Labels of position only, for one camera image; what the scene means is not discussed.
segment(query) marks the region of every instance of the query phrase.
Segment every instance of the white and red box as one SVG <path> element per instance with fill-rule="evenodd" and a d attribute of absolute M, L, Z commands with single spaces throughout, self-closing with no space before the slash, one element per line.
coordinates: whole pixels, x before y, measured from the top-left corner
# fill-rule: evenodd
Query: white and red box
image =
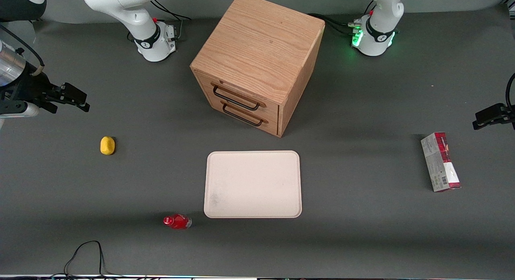
<path fill-rule="evenodd" d="M 434 192 L 460 188 L 458 175 L 449 157 L 445 132 L 435 132 L 420 141 Z"/>

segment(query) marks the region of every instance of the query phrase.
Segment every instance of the plastic tray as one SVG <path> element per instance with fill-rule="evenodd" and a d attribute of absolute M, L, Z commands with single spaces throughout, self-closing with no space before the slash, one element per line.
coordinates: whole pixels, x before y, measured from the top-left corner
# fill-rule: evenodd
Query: plastic tray
<path fill-rule="evenodd" d="M 228 151 L 208 156 L 204 213 L 210 218 L 296 218 L 302 212 L 295 151 Z"/>

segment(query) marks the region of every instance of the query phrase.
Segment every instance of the wall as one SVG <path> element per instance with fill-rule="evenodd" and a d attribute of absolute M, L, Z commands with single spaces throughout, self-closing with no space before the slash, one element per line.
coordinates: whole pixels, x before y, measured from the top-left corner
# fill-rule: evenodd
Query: wall
<path fill-rule="evenodd" d="M 192 18 L 217 18 L 232 0 L 159 0 L 172 12 Z M 268 0 L 300 12 L 320 14 L 355 14 L 363 12 L 370 0 Z M 452 12 L 476 10 L 496 5 L 501 0 L 404 0 L 406 12 Z M 151 16 L 170 18 L 151 4 L 145 5 Z M 67 23 L 115 21 L 106 14 L 89 9 L 83 0 L 48 0 L 45 20 Z"/>

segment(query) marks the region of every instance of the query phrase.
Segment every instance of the bottle cap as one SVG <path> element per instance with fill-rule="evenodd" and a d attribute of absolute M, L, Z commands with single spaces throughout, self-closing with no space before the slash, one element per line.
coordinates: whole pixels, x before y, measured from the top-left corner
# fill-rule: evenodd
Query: bottle cap
<path fill-rule="evenodd" d="M 175 222 L 173 216 L 165 216 L 163 219 L 163 223 L 167 226 L 173 224 L 173 222 Z"/>

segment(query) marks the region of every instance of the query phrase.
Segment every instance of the wood grain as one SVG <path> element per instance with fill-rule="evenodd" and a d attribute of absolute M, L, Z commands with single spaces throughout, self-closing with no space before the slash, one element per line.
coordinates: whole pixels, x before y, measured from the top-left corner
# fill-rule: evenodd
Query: wood grain
<path fill-rule="evenodd" d="M 281 105 L 323 27 L 264 0 L 234 0 L 191 66 Z"/>
<path fill-rule="evenodd" d="M 190 65 L 211 106 L 235 113 L 281 137 L 306 87 L 324 21 L 264 0 L 234 0 Z M 221 99 L 217 93 L 247 106 Z"/>
<path fill-rule="evenodd" d="M 320 42 L 322 42 L 322 34 L 324 29 L 320 30 L 320 35 L 318 39 L 313 42 L 311 46 L 311 51 L 309 56 L 306 58 L 304 62 L 304 66 L 302 67 L 300 73 L 298 74 L 298 79 L 295 82 L 294 87 L 291 89 L 290 94 L 287 97 L 287 100 L 283 106 L 279 108 L 279 122 L 278 122 L 278 136 L 283 136 L 284 130 L 293 115 L 293 111 L 297 107 L 297 104 L 304 92 L 311 75 L 313 74 L 313 70 L 315 69 L 315 62 L 318 56 L 318 49 L 320 48 Z"/>

